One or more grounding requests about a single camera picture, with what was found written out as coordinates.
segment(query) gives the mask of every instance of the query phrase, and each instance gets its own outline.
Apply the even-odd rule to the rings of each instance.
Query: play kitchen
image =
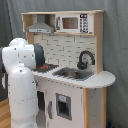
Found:
[[[46,54],[33,70],[39,128],[106,128],[106,87],[115,76],[103,71],[103,11],[29,12],[22,20],[28,42]]]

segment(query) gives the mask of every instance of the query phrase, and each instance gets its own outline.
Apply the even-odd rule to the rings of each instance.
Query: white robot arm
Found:
[[[37,89],[30,69],[43,66],[44,50],[40,45],[28,45],[24,39],[17,38],[0,53],[0,69],[8,74],[11,128],[37,128]]]

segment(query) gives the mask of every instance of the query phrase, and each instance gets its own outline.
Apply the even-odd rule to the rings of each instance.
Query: oven door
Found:
[[[80,33],[80,14],[57,14],[57,32]]]

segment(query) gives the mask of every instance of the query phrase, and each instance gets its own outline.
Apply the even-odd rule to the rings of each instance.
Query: wall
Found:
[[[40,34],[34,36],[34,43],[43,46],[49,64],[77,68],[82,51],[88,50],[95,56],[95,37]],[[88,62],[88,70],[95,71],[90,56],[83,55],[83,62]]]

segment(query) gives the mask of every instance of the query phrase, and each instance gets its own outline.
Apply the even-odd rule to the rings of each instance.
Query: gray cabinet door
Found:
[[[46,128],[84,128],[83,90],[49,81]]]

